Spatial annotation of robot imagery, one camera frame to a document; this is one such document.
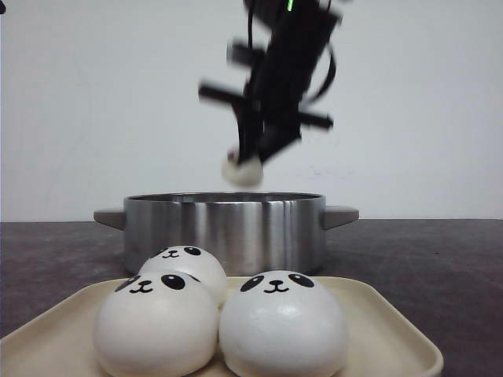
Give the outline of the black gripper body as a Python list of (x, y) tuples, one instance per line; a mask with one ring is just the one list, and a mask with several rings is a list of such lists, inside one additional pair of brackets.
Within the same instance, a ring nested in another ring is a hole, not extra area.
[(317, 101), (332, 85), (336, 62), (318, 92), (307, 97), (311, 79), (324, 50), (330, 50), (331, 35), (341, 22), (341, 14), (318, 1), (246, 1), (248, 24), (255, 20), (270, 29), (266, 48), (252, 41), (233, 42), (227, 57), (250, 68), (251, 75), (241, 93), (208, 83), (200, 84), (198, 94), (208, 100), (252, 108), (266, 123), (296, 123), (329, 128), (332, 120), (302, 113), (305, 104)]

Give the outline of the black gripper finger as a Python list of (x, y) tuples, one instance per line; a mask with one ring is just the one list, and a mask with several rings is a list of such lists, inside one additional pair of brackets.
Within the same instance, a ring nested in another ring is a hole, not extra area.
[(261, 163), (301, 138), (300, 125), (296, 123), (266, 123), (258, 141), (258, 156)]
[(258, 154), (259, 139), (263, 134), (263, 121), (250, 107), (235, 106), (237, 119), (239, 152), (238, 163), (243, 163)]

